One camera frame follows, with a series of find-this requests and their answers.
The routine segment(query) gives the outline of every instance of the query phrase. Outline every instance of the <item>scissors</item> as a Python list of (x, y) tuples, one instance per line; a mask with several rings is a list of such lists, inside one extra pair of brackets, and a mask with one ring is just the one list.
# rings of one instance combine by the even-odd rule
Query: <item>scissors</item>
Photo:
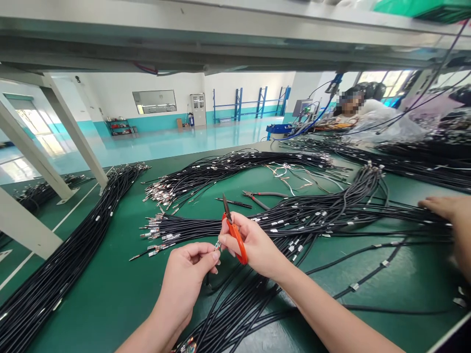
[[(239, 248), (240, 248), (241, 255), (237, 253), (235, 255), (237, 256), (237, 259), (240, 261), (242, 265), (247, 265), (248, 259), (247, 259), (247, 253), (245, 252), (244, 242), (242, 240), (242, 237), (240, 236), (239, 228), (235, 224), (233, 224), (233, 221), (231, 218), (231, 212), (229, 211), (229, 206), (226, 200), (226, 196), (224, 196), (224, 194), (222, 194), (222, 201), (224, 203), (224, 210), (225, 210), (224, 215), (222, 216), (222, 220), (226, 219), (227, 225), (229, 226), (229, 234), (235, 239), (237, 239), (237, 243), (239, 244)], [(218, 241), (215, 245), (215, 250), (219, 250), (220, 247), (221, 247), (221, 243)]]

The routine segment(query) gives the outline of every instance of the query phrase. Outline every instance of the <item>shelf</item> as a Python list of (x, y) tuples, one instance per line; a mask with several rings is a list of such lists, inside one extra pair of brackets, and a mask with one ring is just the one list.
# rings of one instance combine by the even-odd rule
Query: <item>shelf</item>
[[(138, 72), (138, 61), (210, 74), (420, 69), (460, 26), (294, 0), (16, 0), (0, 28), (0, 61), (23, 70)], [(456, 49), (470, 54), (470, 28)]]

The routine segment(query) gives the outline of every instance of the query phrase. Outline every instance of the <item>teal wall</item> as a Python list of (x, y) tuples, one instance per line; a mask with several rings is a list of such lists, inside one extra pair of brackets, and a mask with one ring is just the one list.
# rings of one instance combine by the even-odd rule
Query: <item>teal wall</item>
[[(242, 108), (242, 114), (244, 113), (255, 113), (257, 110), (256, 107)], [(273, 117), (275, 116), (276, 105), (266, 105), (263, 113), (263, 117)], [(217, 118), (227, 118), (234, 116), (234, 109), (224, 109), (216, 110)], [(170, 115), (154, 115), (146, 117), (136, 117), (128, 119), (130, 126), (135, 126), (137, 132), (150, 132), (150, 131), (159, 131), (159, 130), (170, 130), (177, 128), (177, 119), (181, 119), (185, 123), (186, 114), (170, 114)], [(255, 114), (241, 115), (240, 120), (251, 120), (255, 119)], [(98, 131), (101, 136), (110, 136), (109, 130), (106, 127), (105, 122), (93, 122), (82, 121), (77, 122), (80, 130), (84, 134), (87, 132)], [(214, 124), (214, 112), (206, 112), (206, 124)], [(49, 128), (53, 133), (67, 133), (63, 124), (51, 124)]]

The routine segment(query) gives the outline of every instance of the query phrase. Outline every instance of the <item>pliers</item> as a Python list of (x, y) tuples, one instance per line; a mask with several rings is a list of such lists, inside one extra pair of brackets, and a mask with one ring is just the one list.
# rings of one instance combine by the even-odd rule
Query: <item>pliers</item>
[(282, 198), (288, 198), (289, 196), (288, 195), (285, 195), (285, 194), (280, 194), (280, 193), (270, 193), (270, 192), (266, 192), (266, 193), (251, 193), (251, 192), (248, 192), (248, 191), (244, 191), (244, 196), (247, 196), (249, 198), (251, 198), (253, 201), (255, 201), (255, 203), (257, 205), (259, 205), (261, 208), (263, 208), (265, 211), (268, 211), (270, 209), (270, 207), (268, 207), (267, 205), (265, 205), (263, 202), (261, 202), (260, 200), (256, 199), (254, 197), (254, 195), (259, 195), (259, 196), (279, 196), (279, 197), (282, 197)]

